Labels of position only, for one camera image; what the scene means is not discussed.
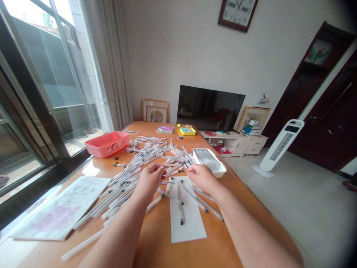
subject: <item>television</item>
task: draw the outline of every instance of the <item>television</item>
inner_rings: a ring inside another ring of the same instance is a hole
[[[181,85],[176,123],[199,130],[233,130],[244,98],[242,94]]]

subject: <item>small box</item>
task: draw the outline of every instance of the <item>small box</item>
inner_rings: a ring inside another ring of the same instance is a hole
[[[179,129],[181,135],[196,135],[196,131],[193,128],[190,128],[191,132],[189,132],[187,128],[180,127]]]
[[[259,121],[257,121],[257,120],[251,120],[251,121],[249,122],[249,124],[250,124],[250,125],[258,125],[258,124],[259,124]]]
[[[260,134],[260,130],[253,130],[253,129],[250,129],[250,128],[247,128],[247,127],[244,127],[242,129],[242,132],[244,134],[247,134],[247,135],[250,135],[250,136],[254,136],[254,135],[259,135]]]
[[[246,125],[246,127],[250,129],[260,129],[260,125],[258,126]]]

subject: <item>white fan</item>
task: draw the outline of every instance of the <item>white fan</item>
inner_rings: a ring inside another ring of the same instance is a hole
[[[264,177],[270,178],[274,176],[274,173],[269,171],[273,169],[275,164],[293,143],[304,125],[304,121],[297,119],[289,120],[276,137],[260,165],[254,165],[253,169],[262,174]]]

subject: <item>shoe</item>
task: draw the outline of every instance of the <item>shoe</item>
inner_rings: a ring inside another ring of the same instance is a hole
[[[6,175],[0,175],[0,189],[6,186],[7,182],[9,181],[9,177]]]
[[[84,131],[79,132],[79,135],[81,135],[82,138],[88,137],[88,135]]]
[[[93,134],[93,133],[97,132],[97,130],[95,128],[88,128],[84,132],[87,134]]]
[[[79,139],[79,138],[81,138],[81,137],[82,137],[82,136],[79,135],[79,134],[71,134],[71,135],[65,137],[63,140],[64,140],[64,141],[73,141],[73,140]]]

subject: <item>wooden table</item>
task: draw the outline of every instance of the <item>wooden table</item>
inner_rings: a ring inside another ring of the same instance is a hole
[[[129,133],[131,140],[134,140],[137,135],[167,137],[169,141],[173,137],[174,144],[178,144],[179,147],[184,145],[190,152],[192,152],[193,148],[212,148],[198,131],[195,136],[185,136],[183,140],[178,140],[176,125],[165,125],[175,127],[172,135],[156,133],[156,129],[160,126],[159,123],[134,122],[126,129],[141,132],[141,134]],[[220,155],[217,153],[216,155],[224,163]],[[62,185],[61,191],[80,176],[112,178],[123,170],[123,167],[113,166],[116,162],[113,159],[115,156],[119,157],[119,163],[128,163],[133,154],[119,152],[106,159],[93,157]],[[164,160],[159,158],[156,162],[163,163]],[[244,185],[234,171],[228,165],[226,165],[226,168],[227,172],[220,178],[221,182],[302,263],[299,250],[285,229]],[[219,211],[215,203],[209,200],[207,202]],[[207,239],[171,244],[170,201],[164,197],[145,216],[139,245],[135,254],[134,267],[242,267],[224,222],[211,213],[201,212],[201,216]],[[82,229],[72,232],[64,242],[15,241],[7,238],[0,245],[0,267],[77,267],[90,251],[92,245],[66,263],[61,262],[60,257],[101,230],[103,222],[100,217],[90,220]]]

